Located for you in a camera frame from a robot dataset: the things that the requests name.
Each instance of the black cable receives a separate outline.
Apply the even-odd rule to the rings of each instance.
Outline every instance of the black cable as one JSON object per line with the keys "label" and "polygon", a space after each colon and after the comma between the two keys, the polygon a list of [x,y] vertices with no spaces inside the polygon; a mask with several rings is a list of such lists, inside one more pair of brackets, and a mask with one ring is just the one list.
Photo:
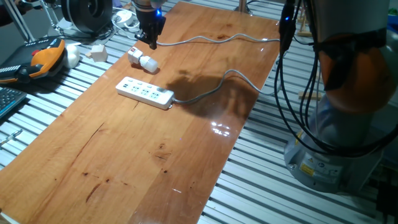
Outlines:
{"label": "black cable", "polygon": [[[283,112],[283,110],[282,110],[282,107],[280,106],[280,103],[279,103],[279,97],[278,97],[278,92],[277,92],[277,86],[278,86],[277,83],[278,83],[279,71],[280,71],[281,65],[283,64],[283,62],[281,63],[281,61],[282,61],[282,59],[283,59],[283,54],[284,54],[284,53],[281,52],[280,55],[279,55],[279,58],[280,58],[280,59],[279,59],[279,63],[278,63],[278,67],[277,67],[276,73],[275,73],[275,80],[274,80],[274,95],[275,95],[276,105],[277,105],[277,107],[278,107],[280,116],[282,117],[282,120],[284,121],[284,123],[285,123],[287,129],[293,134],[294,138],[295,138],[298,142],[300,142],[300,144],[302,144],[304,147],[306,147],[307,149],[309,149],[309,150],[311,150],[311,151],[313,151],[313,152],[317,152],[317,153],[319,153],[319,154],[327,154],[327,153],[325,153],[325,152],[323,152],[323,151],[319,151],[319,150],[313,149],[313,148],[311,148],[309,145],[305,144],[305,143],[300,139],[300,137],[298,137],[298,136],[296,135],[296,133],[293,131],[292,127],[290,127],[289,122],[286,120],[285,114],[284,114],[284,112]],[[281,84],[281,87],[282,87],[282,89],[283,89],[283,91],[284,91],[284,88],[285,88],[285,87],[284,87],[284,85],[282,84],[282,81],[280,81],[280,84]]]}
{"label": "black cable", "polygon": [[310,78],[308,79],[308,83],[307,83],[307,86],[305,87],[305,89],[304,89],[304,93],[303,93],[303,97],[302,97],[302,99],[301,99],[301,101],[300,101],[300,107],[299,107],[299,113],[300,113],[300,120],[301,120],[301,123],[302,124],[305,124],[305,121],[304,121],[304,118],[303,118],[303,105],[304,105],[304,101],[305,101],[305,99],[306,99],[306,95],[307,95],[307,91],[308,91],[308,89],[310,88],[310,85],[312,84],[312,81],[313,81],[313,73],[314,73],[314,70],[315,70],[315,65],[318,63],[318,60],[317,60],[317,58],[315,58],[314,59],[314,63],[313,63],[313,66],[312,66],[312,72],[311,72],[311,75],[310,75]]}
{"label": "black cable", "polygon": [[41,37],[38,40],[58,38],[58,37],[61,38],[61,39],[65,39],[65,40],[79,40],[79,39],[99,39],[99,40],[103,40],[103,39],[107,39],[108,37],[110,37],[113,34],[113,32],[114,32],[114,28],[112,26],[110,28],[110,30],[107,31],[107,33],[101,34],[99,36],[77,37],[77,36],[72,36],[72,35],[67,35],[67,34],[61,34],[61,35]]}
{"label": "black cable", "polygon": [[312,45],[313,45],[313,42],[312,42],[312,43],[304,43],[304,42],[301,42],[301,41],[297,40],[297,38],[296,38],[295,35],[293,36],[293,38],[294,38],[299,44],[308,45],[308,46],[312,46]]}
{"label": "black cable", "polygon": [[[298,14],[298,8],[297,8],[297,10],[295,12],[295,17],[292,20],[293,22],[291,24],[289,24],[288,28],[291,29],[291,26],[295,25],[295,21],[297,19],[297,14]],[[289,43],[290,41],[291,41],[291,39],[287,40],[286,37],[282,37],[281,45],[284,46],[285,43]],[[279,103],[279,97],[277,96],[277,92],[275,92],[275,100],[276,100],[280,115],[282,117],[282,120],[284,121],[284,123],[288,127],[289,131],[295,136],[296,140],[299,141],[303,146],[307,147],[311,151],[314,151],[314,152],[317,152],[317,153],[320,153],[320,154],[329,154],[329,155],[332,155],[332,156],[341,156],[341,157],[361,157],[361,156],[365,156],[367,154],[373,153],[373,152],[375,152],[377,150],[380,150],[380,149],[384,148],[385,146],[387,146],[398,135],[398,125],[397,125],[395,130],[391,131],[384,138],[379,139],[378,141],[375,141],[372,144],[368,144],[367,146],[361,146],[361,147],[338,147],[338,146],[333,146],[333,145],[330,145],[328,143],[322,142],[321,140],[317,139],[311,133],[311,131],[307,128],[308,124],[306,126],[302,122],[300,122],[300,120],[296,116],[295,111],[293,110],[293,108],[292,108],[292,106],[290,104],[290,101],[289,101],[289,99],[287,97],[286,89],[285,89],[285,86],[284,86],[284,78],[283,78],[283,54],[284,54],[284,51],[282,50],[281,53],[280,53],[280,60],[279,60],[278,67],[277,67],[277,72],[276,72],[276,75],[275,75],[275,83],[277,83],[278,75],[280,73],[281,89],[282,89],[282,92],[284,94],[284,97],[285,97],[287,106],[289,108],[289,111],[292,113],[292,116],[296,120],[297,124],[302,128],[303,132],[305,132],[305,134],[307,134],[319,148],[324,150],[324,152],[323,151],[319,151],[317,149],[314,149],[312,147],[309,147],[307,144],[305,144],[296,135],[296,133],[290,127],[289,123],[287,122],[287,120],[286,120],[286,118],[285,118],[285,116],[283,114],[282,108],[280,107],[280,103]],[[315,59],[316,60],[315,60],[314,63],[316,63],[315,66],[317,68],[317,65],[318,65],[317,64],[317,62],[318,62],[318,60],[317,60],[318,59],[318,54],[315,55]],[[312,91],[313,91],[313,86],[315,86],[316,69],[313,69],[313,71],[315,71],[315,73],[312,72],[312,76],[310,77],[310,80],[309,80],[308,85],[307,85],[307,86],[309,86],[309,84],[313,83],[313,85],[311,87]],[[306,114],[308,116],[307,107],[309,107],[309,102],[307,102],[307,106],[306,106]]]}
{"label": "black cable", "polygon": [[312,73],[311,73],[312,83],[311,83],[310,93],[308,94],[308,98],[307,98],[307,104],[305,105],[305,114],[304,114],[305,125],[307,125],[307,127],[310,127],[310,123],[308,122],[308,117],[309,117],[308,111],[309,111],[309,107],[310,107],[313,89],[315,87],[315,82],[317,79],[318,59],[319,59],[319,55],[318,55],[318,53],[315,52],[315,59],[314,59],[313,67],[312,67]]}
{"label": "black cable", "polygon": [[249,1],[248,3],[246,3],[246,6],[248,6],[249,4],[252,4],[252,3],[254,3],[254,2],[262,2],[262,3],[265,3],[265,2],[263,2],[263,1],[252,0],[252,1]]}

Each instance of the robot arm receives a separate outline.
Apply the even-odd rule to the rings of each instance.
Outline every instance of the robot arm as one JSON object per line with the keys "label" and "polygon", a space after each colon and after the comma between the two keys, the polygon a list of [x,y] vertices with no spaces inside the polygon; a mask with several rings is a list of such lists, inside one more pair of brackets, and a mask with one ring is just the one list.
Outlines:
{"label": "robot arm", "polygon": [[162,16],[161,6],[166,0],[133,0],[140,31],[136,38],[156,49],[157,36],[162,34],[166,18]]}

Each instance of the wooden table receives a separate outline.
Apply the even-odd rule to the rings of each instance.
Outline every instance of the wooden table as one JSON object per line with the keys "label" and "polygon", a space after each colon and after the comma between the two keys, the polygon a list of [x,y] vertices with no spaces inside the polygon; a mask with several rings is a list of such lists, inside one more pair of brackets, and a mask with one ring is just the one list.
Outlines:
{"label": "wooden table", "polygon": [[[237,33],[278,38],[276,21],[178,3],[159,41]],[[20,223],[196,223],[257,98],[231,75],[221,90],[163,111],[116,93],[126,76],[187,100],[230,68],[264,84],[279,43],[198,40],[152,51],[155,75],[124,55],[12,163],[0,171],[0,208]]]}

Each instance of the white power strip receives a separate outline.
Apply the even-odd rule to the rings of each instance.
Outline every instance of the white power strip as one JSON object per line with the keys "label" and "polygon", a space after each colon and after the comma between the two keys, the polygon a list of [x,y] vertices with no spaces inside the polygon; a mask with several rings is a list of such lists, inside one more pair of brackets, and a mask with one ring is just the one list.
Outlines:
{"label": "white power strip", "polygon": [[120,95],[167,110],[173,103],[174,92],[130,77],[116,86]]}

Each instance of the white plug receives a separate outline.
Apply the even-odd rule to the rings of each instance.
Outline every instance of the white plug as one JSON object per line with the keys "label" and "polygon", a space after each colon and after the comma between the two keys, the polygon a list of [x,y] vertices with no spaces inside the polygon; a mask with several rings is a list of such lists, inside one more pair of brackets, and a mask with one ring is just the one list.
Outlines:
{"label": "white plug", "polygon": [[147,70],[148,72],[154,73],[158,67],[158,63],[150,58],[149,56],[143,56],[142,51],[138,50],[136,47],[132,47],[129,50],[129,61],[130,63],[138,64]]}

